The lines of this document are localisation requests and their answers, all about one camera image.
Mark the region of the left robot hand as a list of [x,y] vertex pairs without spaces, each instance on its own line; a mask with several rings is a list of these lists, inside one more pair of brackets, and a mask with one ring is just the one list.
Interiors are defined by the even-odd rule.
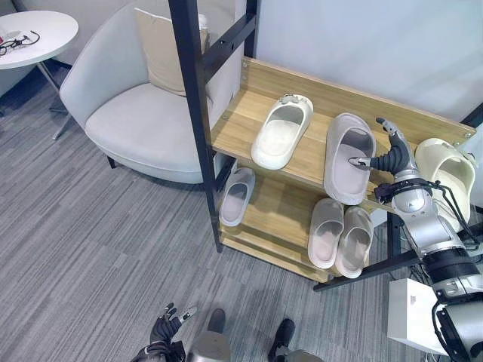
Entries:
[[170,343],[181,326],[197,311],[198,308],[196,306],[191,306],[180,316],[176,316],[177,308],[174,306],[174,303],[168,303],[164,307],[163,314],[157,318],[152,327],[149,337],[150,343]]

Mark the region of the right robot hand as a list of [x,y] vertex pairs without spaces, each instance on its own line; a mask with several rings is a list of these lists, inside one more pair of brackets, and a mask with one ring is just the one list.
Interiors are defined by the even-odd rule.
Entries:
[[391,173],[396,179],[403,176],[417,178],[420,176],[414,153],[409,146],[404,134],[399,130],[395,123],[385,118],[377,117],[376,122],[381,124],[388,133],[390,150],[384,154],[373,158],[348,159],[350,164],[356,167],[372,168]]

